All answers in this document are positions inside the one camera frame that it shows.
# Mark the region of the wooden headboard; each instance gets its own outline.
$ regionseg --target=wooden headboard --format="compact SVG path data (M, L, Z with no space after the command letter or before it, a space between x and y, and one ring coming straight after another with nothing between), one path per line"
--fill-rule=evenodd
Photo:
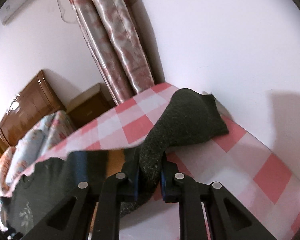
M7 146L17 145L42 117L65 110L41 70L18 93L0 122L0 136Z

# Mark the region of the dark gray sock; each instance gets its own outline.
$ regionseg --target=dark gray sock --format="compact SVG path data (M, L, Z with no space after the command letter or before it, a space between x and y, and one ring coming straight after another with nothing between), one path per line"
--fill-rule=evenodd
M213 95L201 95L191 89L176 91L145 141L138 146L141 148L138 202L122 203L121 217L151 198L159 183L161 159L167 148L206 142L228 132ZM126 160L134 151L135 148L125 150Z

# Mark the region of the wall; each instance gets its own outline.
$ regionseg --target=wall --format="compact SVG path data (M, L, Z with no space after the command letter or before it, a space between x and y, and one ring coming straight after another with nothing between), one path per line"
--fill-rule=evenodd
M300 11L292 0L139 0L133 11L143 36L155 37L165 80L212 92L300 178Z
M103 82L78 25L62 21L56 0L32 0L6 26L0 21L0 120L41 69L65 105Z

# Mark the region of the black fabric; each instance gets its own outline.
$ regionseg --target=black fabric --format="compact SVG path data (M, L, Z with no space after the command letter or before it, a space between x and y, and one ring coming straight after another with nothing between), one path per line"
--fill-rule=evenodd
M191 89L176 91L145 141L136 147L140 148L139 200L122 203L121 216L151 198L159 183L161 158L168 147L202 143L228 132L213 95L201 95ZM125 150L126 160L132 158L136 148Z
M50 158L35 165L34 173L21 177L12 198L3 199L8 224L26 234L81 181L102 182L108 151L82 151L66 161Z

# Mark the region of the table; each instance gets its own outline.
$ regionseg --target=table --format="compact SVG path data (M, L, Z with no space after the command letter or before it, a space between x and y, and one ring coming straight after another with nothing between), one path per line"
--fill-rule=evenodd
M145 90L77 130L37 162L50 157L66 159L76 150L138 145L177 89L162 83ZM221 182L278 240L290 240L300 227L300 181L260 141L230 119L223 119L228 135L170 149L168 160L198 182ZM24 174L29 176L33 170L34 164ZM177 240L178 204L165 204L157 189L148 203L121 220L120 228L121 240Z

